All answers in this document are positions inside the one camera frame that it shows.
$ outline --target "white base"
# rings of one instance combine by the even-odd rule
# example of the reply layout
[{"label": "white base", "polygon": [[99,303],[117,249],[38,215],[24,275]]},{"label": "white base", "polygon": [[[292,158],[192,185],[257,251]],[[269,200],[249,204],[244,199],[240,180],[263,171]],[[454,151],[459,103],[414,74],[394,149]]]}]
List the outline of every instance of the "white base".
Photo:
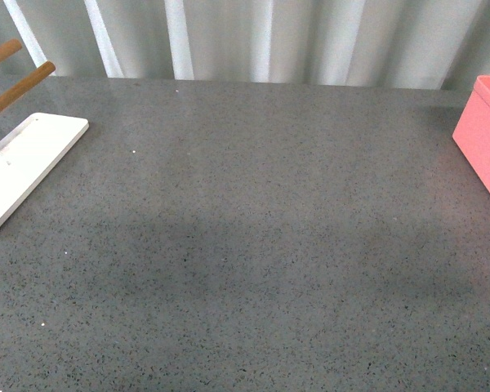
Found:
[{"label": "white base", "polygon": [[84,118],[35,113],[0,141],[0,226],[89,128]]}]

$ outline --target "speckled stone surface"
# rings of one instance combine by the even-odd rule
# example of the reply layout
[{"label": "speckled stone surface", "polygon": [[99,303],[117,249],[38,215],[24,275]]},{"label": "speckled stone surface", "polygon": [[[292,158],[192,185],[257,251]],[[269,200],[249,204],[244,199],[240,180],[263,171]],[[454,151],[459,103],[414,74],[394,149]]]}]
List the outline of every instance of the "speckled stone surface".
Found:
[{"label": "speckled stone surface", "polygon": [[490,390],[467,98],[47,80],[0,137],[91,128],[0,229],[0,390]]}]

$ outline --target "wooden dowel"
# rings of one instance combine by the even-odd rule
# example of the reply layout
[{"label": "wooden dowel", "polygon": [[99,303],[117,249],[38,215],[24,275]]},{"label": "wooden dowel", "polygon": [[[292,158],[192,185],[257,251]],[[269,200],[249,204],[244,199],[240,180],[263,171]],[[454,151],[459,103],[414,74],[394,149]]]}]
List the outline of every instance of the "wooden dowel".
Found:
[{"label": "wooden dowel", "polygon": [[15,86],[4,92],[0,96],[0,112],[2,112],[7,106],[18,100],[31,88],[39,84],[47,76],[55,72],[55,65],[50,61],[46,61],[35,69],[29,76],[20,80]]},{"label": "wooden dowel", "polygon": [[22,44],[17,39],[11,39],[0,45],[0,62],[10,55],[17,53],[22,48]]}]

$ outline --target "pink container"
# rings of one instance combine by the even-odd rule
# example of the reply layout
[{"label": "pink container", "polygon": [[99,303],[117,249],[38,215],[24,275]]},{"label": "pink container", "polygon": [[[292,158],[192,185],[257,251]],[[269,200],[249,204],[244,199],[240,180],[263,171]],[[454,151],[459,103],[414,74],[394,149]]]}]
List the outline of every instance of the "pink container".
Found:
[{"label": "pink container", "polygon": [[453,138],[490,192],[490,76],[478,76]]}]

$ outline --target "sheer curtain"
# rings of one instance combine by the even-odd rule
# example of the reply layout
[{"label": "sheer curtain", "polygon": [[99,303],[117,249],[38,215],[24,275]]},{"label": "sheer curtain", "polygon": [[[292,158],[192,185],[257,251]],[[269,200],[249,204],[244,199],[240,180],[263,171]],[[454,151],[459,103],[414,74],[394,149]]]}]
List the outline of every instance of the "sheer curtain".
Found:
[{"label": "sheer curtain", "polygon": [[0,43],[60,76],[471,89],[490,0],[0,0]]}]

